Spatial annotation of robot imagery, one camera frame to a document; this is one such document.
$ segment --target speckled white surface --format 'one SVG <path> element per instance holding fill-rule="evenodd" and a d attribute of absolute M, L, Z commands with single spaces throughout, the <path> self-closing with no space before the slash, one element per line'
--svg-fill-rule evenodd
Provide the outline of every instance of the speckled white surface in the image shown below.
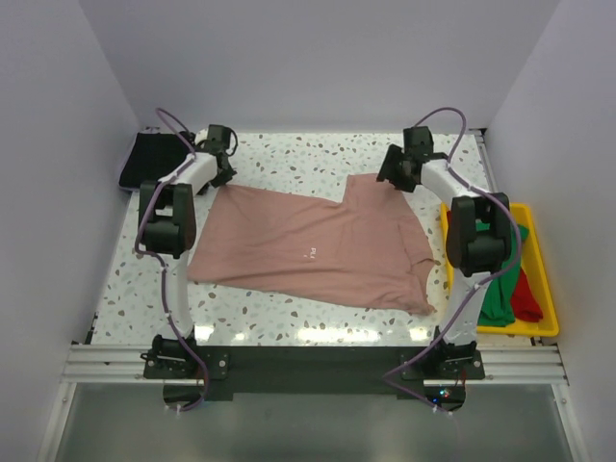
<path fill-rule="evenodd" d="M 378 172 L 387 146 L 402 145 L 399 134 L 239 134 L 232 158 L 237 185 L 340 201 L 347 176 Z M 454 136 L 435 135 L 435 150 L 449 152 Z M 456 170 L 476 185 L 488 182 L 475 138 L 464 137 Z M 216 196 L 195 199 L 198 232 Z M 418 187 L 406 194 L 422 223 L 437 264 L 427 295 L 437 312 L 410 316 L 398 310 L 367 310 L 288 295 L 251 292 L 212 284 L 189 285 L 196 334 L 210 345 L 249 346 L 412 346 L 425 345 L 447 303 L 447 276 L 439 222 L 440 201 Z M 164 323 L 158 264 L 133 251 L 139 196 L 133 193 L 106 288 L 98 305 L 93 344 L 147 345 Z"/>

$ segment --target pink t-shirt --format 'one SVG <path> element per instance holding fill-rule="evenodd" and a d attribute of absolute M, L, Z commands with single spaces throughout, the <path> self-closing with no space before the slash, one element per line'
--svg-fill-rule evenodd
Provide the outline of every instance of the pink t-shirt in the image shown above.
<path fill-rule="evenodd" d="M 364 308 L 427 314 L 434 265 L 402 193 L 374 174 L 346 180 L 342 203 L 220 188 L 189 278 Z"/>

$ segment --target white enclosure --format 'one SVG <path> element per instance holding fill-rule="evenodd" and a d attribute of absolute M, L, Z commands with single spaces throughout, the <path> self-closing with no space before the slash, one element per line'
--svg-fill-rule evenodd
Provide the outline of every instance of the white enclosure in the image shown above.
<path fill-rule="evenodd" d="M 448 105 L 534 211 L 584 436 L 612 460 L 614 17 L 608 0 L 3 2 L 0 459 L 36 458 L 116 248 L 119 161 L 155 107 L 191 127 L 398 132 Z"/>
<path fill-rule="evenodd" d="M 285 131 L 390 131 L 444 105 L 485 127 L 556 4 L 81 0 L 141 123 L 162 105 Z"/>

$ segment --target green garment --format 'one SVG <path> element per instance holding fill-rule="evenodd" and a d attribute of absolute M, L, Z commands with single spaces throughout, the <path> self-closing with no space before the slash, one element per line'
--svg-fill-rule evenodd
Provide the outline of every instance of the green garment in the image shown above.
<path fill-rule="evenodd" d="M 526 240 L 528 236 L 528 228 L 518 225 L 520 229 L 520 236 L 522 242 Z M 480 223 L 477 225 L 477 231 L 488 229 L 488 225 Z M 502 268 L 505 268 L 511 263 L 516 256 L 518 246 L 516 243 L 516 237 L 511 230 L 511 255 L 502 264 Z M 485 293 L 483 299 L 483 306 L 481 306 L 481 314 L 479 315 L 478 325 L 491 325 L 496 327 L 505 327 L 506 325 L 515 321 L 513 316 L 513 308 L 511 307 L 511 296 L 518 284 L 518 277 L 520 277 L 520 262 L 518 262 L 512 269 L 506 272 L 501 277 L 495 279 L 490 283 L 488 290 Z"/>

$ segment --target red garment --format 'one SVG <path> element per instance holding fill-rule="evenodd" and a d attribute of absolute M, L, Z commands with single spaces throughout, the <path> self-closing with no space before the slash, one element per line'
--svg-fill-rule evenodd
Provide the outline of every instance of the red garment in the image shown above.
<path fill-rule="evenodd" d="M 511 296 L 511 307 L 513 314 L 518 320 L 528 322 L 539 322 L 543 319 L 541 307 L 535 297 L 532 296 L 528 279 L 523 269 L 520 269 L 520 277 L 515 291 Z"/>

